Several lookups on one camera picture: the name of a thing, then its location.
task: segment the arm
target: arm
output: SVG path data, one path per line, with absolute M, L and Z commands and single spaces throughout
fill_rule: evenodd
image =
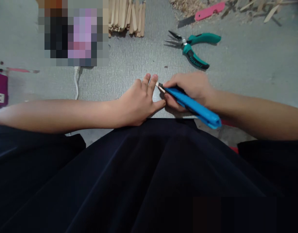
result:
M 163 85 L 178 85 L 200 104 L 258 139 L 298 140 L 298 108 L 215 90 L 201 72 L 174 75 Z M 184 110 L 169 94 L 165 98 L 171 107 Z
M 158 77 L 154 75 L 149 84 L 150 77 L 147 74 L 142 82 L 137 79 L 118 100 L 42 100 L 13 105 L 0 110 L 0 125 L 42 133 L 141 125 L 166 104 L 165 100 L 152 101 Z

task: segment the hand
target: hand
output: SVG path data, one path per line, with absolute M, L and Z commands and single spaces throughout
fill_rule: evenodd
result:
M 140 79 L 136 79 L 131 88 L 117 100 L 122 126 L 139 126 L 147 117 L 165 107 L 165 100 L 152 101 L 158 76 L 153 75 L 151 81 L 150 78 L 151 75 L 148 73 L 142 82 Z
M 169 81 L 163 84 L 164 87 L 181 87 L 188 96 L 199 102 L 206 108 L 211 109 L 216 99 L 216 93 L 207 78 L 207 75 L 201 71 L 194 73 L 178 73 L 171 77 Z M 167 104 L 179 112 L 187 111 L 184 107 L 176 102 L 172 95 L 166 93 L 165 99 Z

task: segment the forearm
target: forearm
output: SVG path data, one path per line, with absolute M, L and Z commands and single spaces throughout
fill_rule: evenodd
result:
M 298 140 L 298 108 L 219 91 L 212 110 L 258 139 Z
M 120 127 L 116 100 L 42 100 L 0 110 L 0 125 L 42 133 Z

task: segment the pliers handle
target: pliers handle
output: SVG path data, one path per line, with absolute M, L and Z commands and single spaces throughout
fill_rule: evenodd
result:
M 193 51 L 192 46 L 196 43 L 211 43 L 217 44 L 221 40 L 221 37 L 212 33 L 203 33 L 197 36 L 191 35 L 187 40 L 187 44 L 183 48 L 183 53 L 187 55 L 188 59 L 197 67 L 201 69 L 208 69 L 209 64 L 201 60 Z

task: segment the pliers jaw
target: pliers jaw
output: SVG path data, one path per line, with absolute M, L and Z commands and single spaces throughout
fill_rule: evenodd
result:
M 169 31 L 169 33 L 177 40 L 165 40 L 166 42 L 173 44 L 173 45 L 177 45 L 179 47 L 181 47 L 186 42 L 186 39 L 183 38 L 181 35 L 179 35 L 175 32 L 172 32 L 172 31 Z

